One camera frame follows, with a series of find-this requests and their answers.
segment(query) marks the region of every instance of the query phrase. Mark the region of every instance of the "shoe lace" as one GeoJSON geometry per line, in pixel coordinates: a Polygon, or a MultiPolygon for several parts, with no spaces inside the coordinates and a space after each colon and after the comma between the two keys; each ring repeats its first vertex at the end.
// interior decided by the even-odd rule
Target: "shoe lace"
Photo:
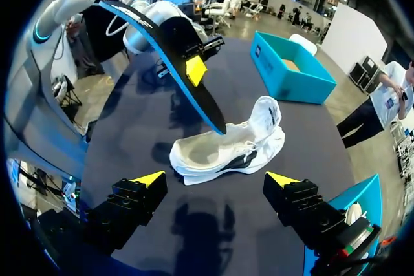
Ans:
{"type": "Polygon", "coordinates": [[[257,148],[259,147],[256,143],[250,140],[246,141],[245,145],[249,147],[249,150],[247,151],[247,153],[245,154],[245,157],[243,158],[244,163],[246,163],[248,156],[251,155],[254,151],[256,151],[257,148]]]}
{"type": "MultiPolygon", "coordinates": [[[[248,121],[241,122],[241,125],[247,126],[248,121]]],[[[245,157],[243,158],[244,163],[246,163],[248,156],[251,155],[254,151],[256,151],[259,146],[255,142],[252,142],[251,140],[247,140],[245,142],[245,147],[248,147],[249,149],[247,153],[245,154],[245,157]]]]}

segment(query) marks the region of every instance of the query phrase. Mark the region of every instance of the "black tabletop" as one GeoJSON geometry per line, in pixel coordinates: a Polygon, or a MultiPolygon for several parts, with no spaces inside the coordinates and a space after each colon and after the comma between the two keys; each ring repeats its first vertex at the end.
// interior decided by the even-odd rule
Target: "black tabletop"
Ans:
{"type": "MultiPolygon", "coordinates": [[[[220,53],[206,62],[204,84],[225,120],[240,123],[267,91],[249,55],[251,42],[224,40],[220,53]]],[[[131,62],[105,104],[87,151],[81,199],[90,207],[103,202],[121,178],[167,173],[168,194],[153,219],[113,257],[174,276],[301,275],[303,243],[281,225],[263,196],[264,173],[308,178],[326,200],[354,184],[327,109],[280,102],[285,145],[263,170],[184,186],[169,167],[171,146],[210,129],[171,77],[157,78],[158,59],[156,53],[142,54],[131,62]]]]}

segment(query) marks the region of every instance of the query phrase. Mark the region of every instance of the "convention hall floor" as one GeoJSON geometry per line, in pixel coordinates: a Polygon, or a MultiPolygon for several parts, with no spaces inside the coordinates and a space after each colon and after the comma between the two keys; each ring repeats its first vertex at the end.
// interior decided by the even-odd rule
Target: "convention hall floor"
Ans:
{"type": "MultiPolygon", "coordinates": [[[[273,16],[263,14],[260,21],[238,17],[231,21],[231,29],[223,29],[228,37],[251,40],[256,30],[289,38],[298,33],[307,39],[317,42],[314,34],[306,34],[287,21],[280,21],[273,16]]],[[[323,52],[316,54],[319,61],[332,74],[338,86],[326,101],[333,121],[343,120],[365,99],[364,95],[341,69],[323,52]]],[[[83,106],[76,115],[76,121],[83,127],[89,121],[99,117],[107,97],[113,88],[113,82],[107,76],[88,76],[75,84],[76,93],[83,106]]],[[[366,179],[375,173],[380,174],[382,186],[383,223],[382,237],[387,237],[399,228],[403,214],[404,184],[398,173],[397,158],[393,150],[393,138],[389,130],[376,137],[348,149],[356,182],[366,179]]]]}

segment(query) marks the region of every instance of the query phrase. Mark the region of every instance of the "white cloth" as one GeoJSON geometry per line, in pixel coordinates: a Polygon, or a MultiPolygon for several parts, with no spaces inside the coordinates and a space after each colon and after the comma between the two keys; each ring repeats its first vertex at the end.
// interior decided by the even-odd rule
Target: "white cloth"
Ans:
{"type": "Polygon", "coordinates": [[[241,0],[230,0],[231,9],[240,9],[240,7],[241,7],[241,0]]]}
{"type": "MultiPolygon", "coordinates": [[[[400,85],[406,92],[408,100],[406,100],[406,114],[414,104],[413,87],[406,80],[406,70],[396,61],[392,61],[382,70],[394,83],[400,85]]],[[[381,84],[371,95],[371,101],[375,108],[378,119],[386,128],[391,121],[398,115],[400,103],[397,94],[391,87],[381,84]]]]}

